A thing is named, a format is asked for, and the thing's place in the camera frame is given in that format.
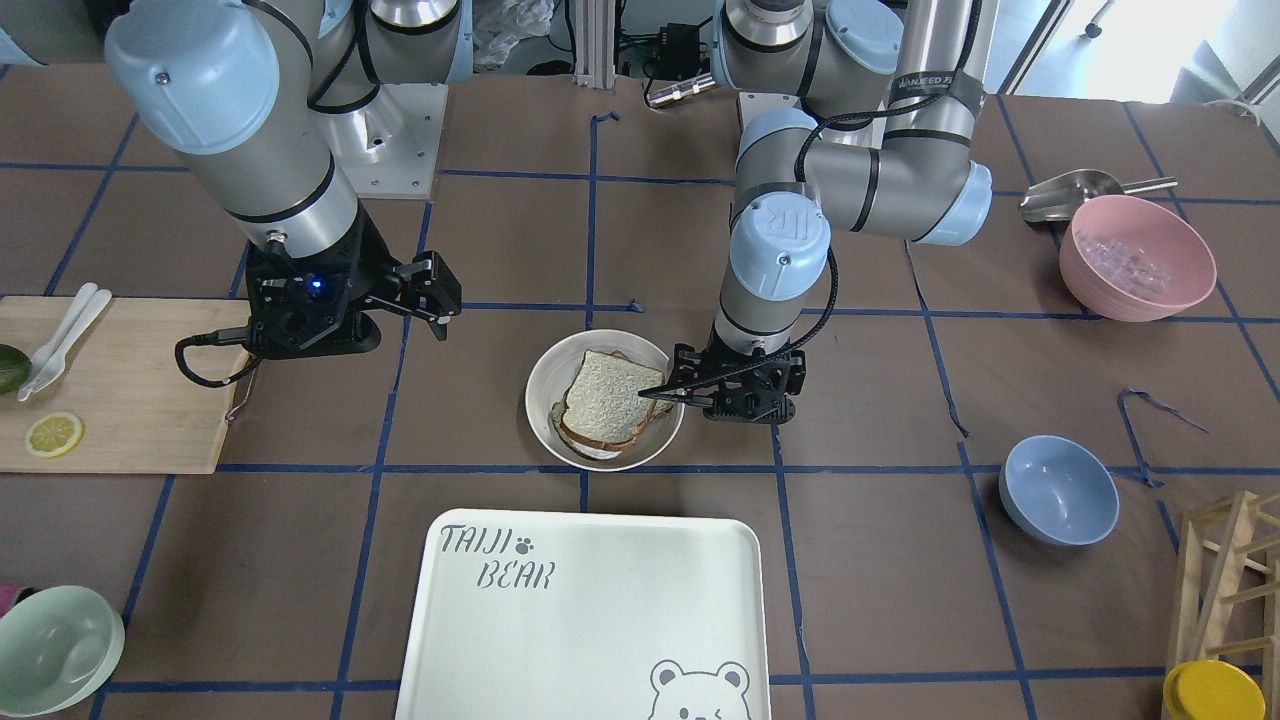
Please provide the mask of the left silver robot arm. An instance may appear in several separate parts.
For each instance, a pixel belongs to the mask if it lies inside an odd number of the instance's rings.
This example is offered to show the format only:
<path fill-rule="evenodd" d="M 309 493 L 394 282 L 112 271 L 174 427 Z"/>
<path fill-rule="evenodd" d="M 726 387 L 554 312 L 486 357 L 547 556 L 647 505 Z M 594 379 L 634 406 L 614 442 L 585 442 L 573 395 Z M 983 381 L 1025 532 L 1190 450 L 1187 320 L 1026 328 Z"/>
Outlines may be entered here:
<path fill-rule="evenodd" d="M 721 1 L 712 74 L 728 88 L 790 94 L 745 124 L 730 251 L 703 350 L 680 345 L 644 398 L 717 421 L 782 424 L 805 377 L 796 323 L 814 284 L 835 309 L 833 237 L 973 240 L 993 196 L 972 159 L 996 1 Z"/>

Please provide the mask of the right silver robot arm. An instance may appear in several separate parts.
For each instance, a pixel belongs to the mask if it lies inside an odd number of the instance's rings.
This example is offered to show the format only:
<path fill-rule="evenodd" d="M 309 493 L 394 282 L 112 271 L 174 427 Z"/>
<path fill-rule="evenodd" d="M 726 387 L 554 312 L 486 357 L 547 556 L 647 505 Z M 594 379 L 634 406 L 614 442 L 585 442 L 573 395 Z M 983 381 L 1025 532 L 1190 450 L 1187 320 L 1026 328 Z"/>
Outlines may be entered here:
<path fill-rule="evenodd" d="M 246 233 L 250 319 L 183 340 L 287 360 L 364 354 L 371 311 L 462 310 L 438 252 L 397 260 L 348 177 L 410 154 L 393 85 L 472 70 L 470 1 L 5 1 L 3 61 L 101 61 Z"/>

